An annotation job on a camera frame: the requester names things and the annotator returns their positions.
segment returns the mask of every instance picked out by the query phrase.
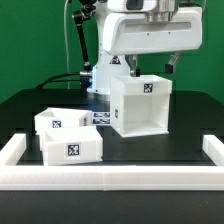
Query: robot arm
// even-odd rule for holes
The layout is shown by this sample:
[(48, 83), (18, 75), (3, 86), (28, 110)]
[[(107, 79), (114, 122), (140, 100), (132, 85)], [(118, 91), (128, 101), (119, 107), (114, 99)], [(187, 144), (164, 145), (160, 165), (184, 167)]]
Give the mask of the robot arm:
[(186, 51), (198, 49), (202, 43), (201, 7), (168, 11), (175, 10), (174, 0), (140, 0), (144, 12), (130, 13), (130, 0), (116, 0), (116, 7), (113, 2), (108, 1), (112, 13), (105, 20), (103, 33), (103, 47), (111, 55)]
[(99, 57), (92, 69), (90, 95), (109, 97), (111, 77), (139, 75), (137, 54), (174, 52), (166, 65), (167, 73), (173, 73), (180, 52), (198, 49), (202, 43), (202, 8), (190, 0), (80, 2), (81, 15), (89, 3), (96, 6)]

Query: green backdrop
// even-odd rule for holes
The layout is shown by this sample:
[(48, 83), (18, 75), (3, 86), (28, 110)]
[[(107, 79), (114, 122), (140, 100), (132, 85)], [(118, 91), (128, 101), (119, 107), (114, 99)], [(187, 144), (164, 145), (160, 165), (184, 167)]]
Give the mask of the green backdrop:
[[(0, 102), (22, 89), (34, 88), (45, 79), (66, 72), (64, 3), (65, 0), (0, 0)], [(206, 92), (224, 104), (223, 7), (223, 0), (207, 1), (203, 45), (198, 51), (184, 53), (174, 75), (164, 74), (168, 54), (140, 56), (142, 73), (159, 74), (172, 79), (177, 90)], [(78, 8), (78, 0), (73, 0), (68, 13), (71, 15)], [(97, 61), (94, 19), (85, 23), (84, 28), (94, 65)], [(75, 29), (69, 19), (71, 70), (79, 71), (82, 59)]]

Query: white robot body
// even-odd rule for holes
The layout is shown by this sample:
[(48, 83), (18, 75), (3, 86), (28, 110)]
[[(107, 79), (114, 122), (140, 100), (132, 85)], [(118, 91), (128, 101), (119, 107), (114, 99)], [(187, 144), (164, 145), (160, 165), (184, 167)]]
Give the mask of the white robot body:
[(202, 43), (202, 9), (179, 7), (175, 0), (144, 0), (140, 10), (128, 10), (129, 0), (96, 3), (98, 62), (93, 68), (90, 97), (109, 100), (113, 76), (129, 76), (125, 55), (180, 52)]

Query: open white box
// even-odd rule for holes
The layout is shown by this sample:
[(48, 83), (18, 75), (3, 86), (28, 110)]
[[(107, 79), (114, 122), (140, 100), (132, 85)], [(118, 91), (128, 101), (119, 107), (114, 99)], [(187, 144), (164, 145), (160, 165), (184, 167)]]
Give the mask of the open white box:
[(103, 140), (96, 127), (48, 129), (42, 132), (44, 165), (102, 161)]
[(92, 111), (49, 107), (34, 116), (34, 120), (37, 133), (49, 128), (90, 126), (92, 124)]
[(111, 79), (111, 126), (122, 137), (168, 133), (170, 80), (155, 76)]

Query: white plastic rail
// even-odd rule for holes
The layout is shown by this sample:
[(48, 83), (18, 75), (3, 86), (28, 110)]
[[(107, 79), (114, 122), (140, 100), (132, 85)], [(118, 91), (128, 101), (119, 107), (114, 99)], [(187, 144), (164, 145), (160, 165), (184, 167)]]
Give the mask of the white plastic rail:
[(219, 166), (1, 166), (0, 190), (224, 190), (218, 142), (203, 149)]
[(26, 150), (26, 135), (15, 134), (0, 151), (0, 166), (16, 165)]

